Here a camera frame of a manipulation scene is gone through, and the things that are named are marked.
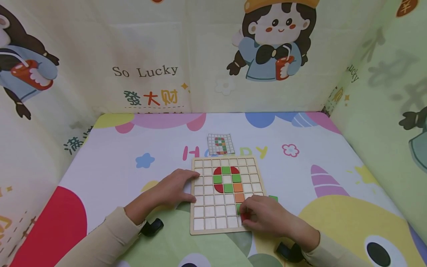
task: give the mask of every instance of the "cartoon print tablecloth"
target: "cartoon print tablecloth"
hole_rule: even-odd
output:
[[[258,159],[267,194],[290,212],[373,266],[425,266],[425,244],[322,113],[103,115],[11,266],[53,267],[115,207],[208,156],[208,133],[222,132],[231,133],[236,155]],[[141,237],[117,265],[293,266],[274,253],[279,240],[190,236],[189,212],[189,204],[158,208],[149,221],[161,218],[165,227]]]

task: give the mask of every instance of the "black object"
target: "black object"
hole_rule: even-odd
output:
[[[280,242],[276,252],[292,263],[298,263],[305,260],[301,252],[301,247],[298,244],[294,244],[292,248],[289,249],[285,244],[283,244],[283,242]]]
[[[146,222],[145,225],[142,227],[140,233],[147,237],[155,236],[157,232],[163,228],[163,226],[163,222],[159,218],[157,218],[152,224]]]
[[[392,264],[389,253],[377,243],[369,243],[366,246],[369,257],[379,266],[388,267]]]

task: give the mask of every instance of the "child's right hand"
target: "child's right hand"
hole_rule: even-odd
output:
[[[254,195],[240,206],[240,212],[252,213],[243,225],[257,232],[292,239],[305,252],[314,250],[320,242],[320,233],[301,218],[293,215],[270,197]]]

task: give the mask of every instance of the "cartoon eye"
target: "cartoon eye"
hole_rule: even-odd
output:
[[[211,267],[211,264],[202,254],[191,253],[182,259],[178,267]]]
[[[399,249],[381,236],[368,236],[365,239],[365,250],[369,260],[376,267],[408,266]]]

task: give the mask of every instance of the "red semicircle tile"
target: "red semicircle tile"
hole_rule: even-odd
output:
[[[239,174],[239,170],[236,167],[231,167],[231,174]]]
[[[213,185],[215,187],[215,190],[220,192],[220,193],[224,193],[224,186],[222,184],[218,184],[218,185]]]
[[[221,175],[221,167],[216,168],[213,175]]]

